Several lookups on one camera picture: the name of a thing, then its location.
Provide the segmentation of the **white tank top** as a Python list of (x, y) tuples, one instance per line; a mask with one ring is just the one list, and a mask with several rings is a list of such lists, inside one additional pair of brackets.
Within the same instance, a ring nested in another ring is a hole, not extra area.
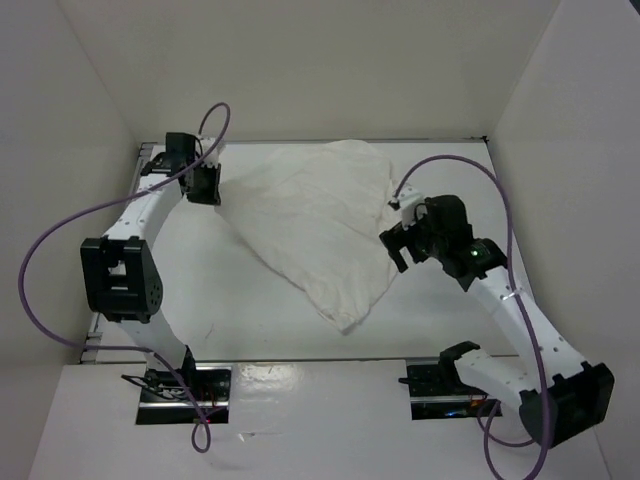
[(361, 140), (282, 147), (222, 182), (216, 211), (346, 334), (398, 272), (379, 239), (398, 221), (393, 175), (390, 157)]

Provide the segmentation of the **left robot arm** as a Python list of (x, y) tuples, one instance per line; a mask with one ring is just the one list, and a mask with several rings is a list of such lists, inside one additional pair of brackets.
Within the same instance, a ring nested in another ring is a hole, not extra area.
[(136, 198), (99, 238), (87, 238), (80, 256), (89, 307), (117, 324), (145, 355), (150, 370), (165, 372), (163, 387), (176, 399), (191, 397), (199, 375), (189, 347), (172, 331), (162, 312), (164, 287), (152, 248), (169, 213), (186, 198), (218, 205), (219, 152), (179, 180), (156, 184), (172, 176), (176, 156), (161, 152), (140, 172)]

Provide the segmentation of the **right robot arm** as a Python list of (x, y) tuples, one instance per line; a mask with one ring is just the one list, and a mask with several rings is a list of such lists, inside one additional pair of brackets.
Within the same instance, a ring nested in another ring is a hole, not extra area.
[(543, 440), (545, 420), (550, 422), (551, 446), (603, 422), (613, 373), (574, 349), (510, 280), (507, 256), (494, 241), (474, 236), (462, 200), (455, 195), (425, 197), (405, 187), (390, 205), (401, 220), (380, 239), (399, 271), (407, 270), (408, 259), (437, 260), (464, 292), (480, 302), (523, 364), (516, 369), (478, 344), (464, 341), (440, 353), (440, 386), (451, 393), (464, 388), (485, 392), (517, 412), (536, 443)]

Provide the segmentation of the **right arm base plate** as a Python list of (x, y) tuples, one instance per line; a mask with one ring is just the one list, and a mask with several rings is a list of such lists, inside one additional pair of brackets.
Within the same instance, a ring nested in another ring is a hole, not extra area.
[(414, 421), (486, 417), (495, 404), (481, 390), (446, 383), (435, 358), (407, 360), (398, 382), (408, 389)]

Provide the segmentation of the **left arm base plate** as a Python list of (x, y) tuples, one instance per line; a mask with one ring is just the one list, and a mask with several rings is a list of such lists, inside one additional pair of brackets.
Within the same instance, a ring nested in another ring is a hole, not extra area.
[[(180, 425), (198, 422), (198, 415), (185, 390), (169, 372), (147, 370), (144, 376), (123, 380), (140, 388), (137, 425)], [(197, 366), (190, 384), (192, 395), (210, 424), (226, 424), (229, 418), (232, 367), (225, 364)]]

